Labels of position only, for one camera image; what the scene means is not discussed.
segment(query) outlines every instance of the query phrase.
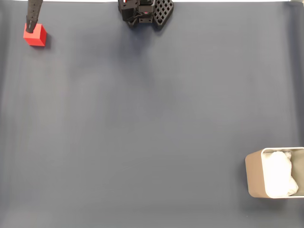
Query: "red cube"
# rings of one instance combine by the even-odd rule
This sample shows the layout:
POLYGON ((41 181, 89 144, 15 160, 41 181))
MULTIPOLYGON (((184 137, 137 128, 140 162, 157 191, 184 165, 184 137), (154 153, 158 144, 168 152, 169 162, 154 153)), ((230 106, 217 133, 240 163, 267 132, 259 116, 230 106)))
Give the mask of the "red cube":
POLYGON ((33 33, 26 31, 27 25, 25 24, 23 38, 31 46, 45 46, 47 40, 47 32, 42 24, 37 24, 33 33))

